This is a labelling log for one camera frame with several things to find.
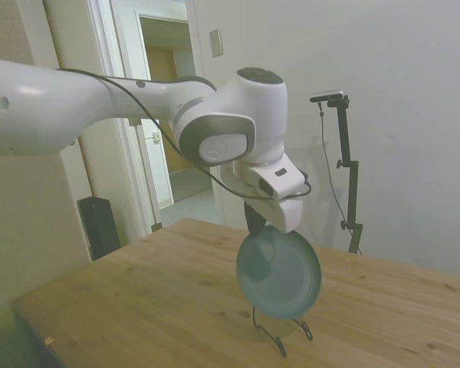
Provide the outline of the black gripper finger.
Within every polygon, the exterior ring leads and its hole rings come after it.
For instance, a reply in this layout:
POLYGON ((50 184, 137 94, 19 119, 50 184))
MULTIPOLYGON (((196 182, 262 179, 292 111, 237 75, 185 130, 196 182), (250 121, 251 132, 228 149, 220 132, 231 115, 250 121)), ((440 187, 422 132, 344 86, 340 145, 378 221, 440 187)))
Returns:
POLYGON ((258 235, 265 227, 267 220, 244 202, 245 220, 250 235, 258 235))

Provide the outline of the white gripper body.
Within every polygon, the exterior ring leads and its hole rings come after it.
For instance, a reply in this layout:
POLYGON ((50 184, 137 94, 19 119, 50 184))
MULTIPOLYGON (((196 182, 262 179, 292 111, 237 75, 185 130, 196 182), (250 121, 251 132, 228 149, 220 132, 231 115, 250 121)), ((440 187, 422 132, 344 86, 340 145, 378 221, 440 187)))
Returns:
POLYGON ((268 223, 283 233, 301 223, 304 174, 291 162, 252 165, 226 163, 220 167, 223 183, 243 198, 268 223))

